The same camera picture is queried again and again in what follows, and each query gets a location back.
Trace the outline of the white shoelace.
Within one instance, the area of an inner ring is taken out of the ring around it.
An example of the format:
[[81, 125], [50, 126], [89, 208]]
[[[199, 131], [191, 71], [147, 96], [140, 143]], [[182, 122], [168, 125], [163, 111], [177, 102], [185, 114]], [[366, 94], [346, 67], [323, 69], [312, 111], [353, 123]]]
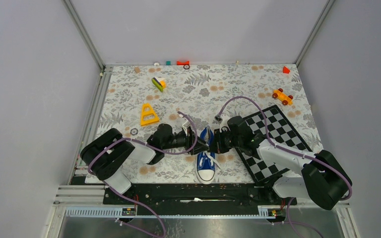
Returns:
[[200, 172], [203, 170], [216, 172], [216, 165], [218, 162], [215, 159], [215, 153], [201, 152], [196, 158], [196, 171]]

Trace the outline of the blue canvas sneaker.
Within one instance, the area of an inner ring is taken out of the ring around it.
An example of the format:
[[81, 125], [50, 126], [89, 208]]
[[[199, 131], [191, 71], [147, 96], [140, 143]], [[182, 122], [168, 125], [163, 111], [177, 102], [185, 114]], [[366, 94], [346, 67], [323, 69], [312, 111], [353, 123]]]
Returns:
[[[213, 142], [214, 133], [209, 126], [207, 126], [200, 134], [200, 138], [210, 146]], [[202, 184], [210, 184], [214, 181], [216, 176], [216, 160], [215, 153], [203, 151], [197, 155], [195, 161], [195, 173], [197, 179]]]

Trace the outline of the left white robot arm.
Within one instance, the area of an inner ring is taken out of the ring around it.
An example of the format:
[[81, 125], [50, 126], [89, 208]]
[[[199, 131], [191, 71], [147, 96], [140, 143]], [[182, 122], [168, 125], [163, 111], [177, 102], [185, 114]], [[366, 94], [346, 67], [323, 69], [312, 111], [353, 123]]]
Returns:
[[113, 187], [115, 198], [123, 204], [130, 203], [134, 197], [131, 182], [121, 170], [128, 159], [154, 165], [165, 157], [167, 149], [185, 148], [191, 155], [207, 151], [209, 146], [193, 132], [190, 126], [174, 133], [168, 124], [160, 124], [145, 143], [127, 140], [115, 128], [85, 146], [80, 158], [98, 180]]

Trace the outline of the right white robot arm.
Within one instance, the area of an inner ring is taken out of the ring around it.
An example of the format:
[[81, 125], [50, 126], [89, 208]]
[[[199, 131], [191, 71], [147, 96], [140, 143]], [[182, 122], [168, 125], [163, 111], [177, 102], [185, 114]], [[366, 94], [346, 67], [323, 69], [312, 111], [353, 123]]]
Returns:
[[[278, 143], [268, 132], [254, 134], [240, 116], [229, 119], [227, 124], [226, 130], [214, 130], [210, 151], [223, 154], [234, 148], [245, 154], [248, 158], [245, 164], [254, 181], [279, 174], [264, 192], [267, 202], [277, 204], [287, 197], [304, 198], [331, 210], [338, 201], [351, 196], [352, 182], [330, 152], [321, 150], [315, 154]], [[297, 176], [285, 177], [280, 174], [280, 167]]]

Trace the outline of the black white chessboard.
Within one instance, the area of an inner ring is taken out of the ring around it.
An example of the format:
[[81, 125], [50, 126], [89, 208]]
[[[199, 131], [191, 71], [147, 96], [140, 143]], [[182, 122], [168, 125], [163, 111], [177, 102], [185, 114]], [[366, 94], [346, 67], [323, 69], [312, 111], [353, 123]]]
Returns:
[[301, 175], [304, 164], [314, 152], [277, 105], [244, 118], [254, 133], [263, 134], [258, 156], [247, 156], [236, 150], [253, 181], [264, 185], [288, 171]]

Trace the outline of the yellow plastic triangle toy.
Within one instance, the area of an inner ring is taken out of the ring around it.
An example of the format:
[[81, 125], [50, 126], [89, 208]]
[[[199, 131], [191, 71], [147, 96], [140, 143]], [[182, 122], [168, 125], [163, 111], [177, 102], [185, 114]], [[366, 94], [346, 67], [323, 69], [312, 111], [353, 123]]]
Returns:
[[150, 104], [143, 104], [141, 108], [140, 115], [140, 125], [147, 126], [160, 121], [159, 117], [155, 113], [154, 109]]

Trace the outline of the stacked toy bricks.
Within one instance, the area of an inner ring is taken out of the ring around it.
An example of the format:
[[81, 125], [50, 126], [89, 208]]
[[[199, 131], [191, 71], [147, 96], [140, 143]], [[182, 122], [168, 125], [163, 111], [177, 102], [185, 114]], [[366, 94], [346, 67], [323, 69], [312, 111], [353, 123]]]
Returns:
[[157, 77], [153, 77], [151, 79], [152, 83], [154, 84], [154, 86], [160, 91], [160, 92], [164, 92], [164, 89], [166, 88], [166, 82], [164, 81], [164, 78], [157, 78]]

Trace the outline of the floral patterned mat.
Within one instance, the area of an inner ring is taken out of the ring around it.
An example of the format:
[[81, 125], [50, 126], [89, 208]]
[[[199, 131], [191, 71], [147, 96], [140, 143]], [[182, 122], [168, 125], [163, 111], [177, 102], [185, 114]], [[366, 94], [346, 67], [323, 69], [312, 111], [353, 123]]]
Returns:
[[[189, 115], [201, 132], [207, 126], [217, 127], [214, 119], [217, 113], [246, 117], [277, 105], [314, 152], [323, 148], [298, 69], [293, 64], [288, 65], [289, 74], [282, 72], [281, 64], [191, 65], [189, 69], [151, 65], [138, 66], [140, 73], [135, 73], [135, 67], [110, 69], [94, 137], [116, 128], [126, 137], [146, 141], [157, 128], [157, 124], [140, 125], [141, 108], [147, 103], [160, 122], [171, 125], [175, 132], [184, 123], [179, 112]], [[164, 92], [154, 86], [153, 77], [164, 78]], [[285, 106], [272, 97], [278, 88], [294, 97], [293, 105]], [[137, 135], [131, 135], [133, 128], [138, 129]]]

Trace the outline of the orange toy car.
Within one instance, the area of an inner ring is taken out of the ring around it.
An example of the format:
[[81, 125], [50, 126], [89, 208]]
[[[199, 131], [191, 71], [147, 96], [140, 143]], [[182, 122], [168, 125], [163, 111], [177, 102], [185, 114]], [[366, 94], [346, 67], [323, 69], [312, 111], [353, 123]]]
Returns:
[[292, 95], [287, 95], [284, 93], [284, 90], [282, 88], [278, 88], [273, 91], [272, 97], [274, 99], [278, 99], [281, 101], [283, 105], [293, 105], [293, 99], [294, 97]]

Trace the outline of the red triangular block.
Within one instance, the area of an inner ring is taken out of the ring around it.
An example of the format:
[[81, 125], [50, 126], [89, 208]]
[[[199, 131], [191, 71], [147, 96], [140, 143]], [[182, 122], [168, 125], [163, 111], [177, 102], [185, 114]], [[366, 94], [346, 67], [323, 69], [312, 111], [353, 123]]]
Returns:
[[289, 73], [291, 72], [291, 70], [290, 70], [288, 67], [283, 66], [283, 68], [282, 68], [282, 72], [283, 72], [284, 74], [289, 74]]

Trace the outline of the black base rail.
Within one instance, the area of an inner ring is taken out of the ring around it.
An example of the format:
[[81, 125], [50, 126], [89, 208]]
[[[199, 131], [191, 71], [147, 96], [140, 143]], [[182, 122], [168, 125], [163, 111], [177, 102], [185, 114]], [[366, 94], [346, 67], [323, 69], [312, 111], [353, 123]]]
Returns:
[[280, 198], [269, 187], [253, 183], [134, 183], [121, 198], [105, 189], [103, 204], [130, 205], [138, 215], [151, 212], [129, 200], [141, 202], [165, 216], [258, 216], [261, 208], [285, 210], [297, 200]]

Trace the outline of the red block at wall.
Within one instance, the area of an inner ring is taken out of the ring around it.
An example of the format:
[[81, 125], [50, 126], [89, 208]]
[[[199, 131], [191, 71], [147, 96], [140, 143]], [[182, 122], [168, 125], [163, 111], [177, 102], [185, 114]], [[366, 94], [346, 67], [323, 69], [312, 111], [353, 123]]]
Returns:
[[189, 61], [177, 61], [176, 65], [190, 65]]

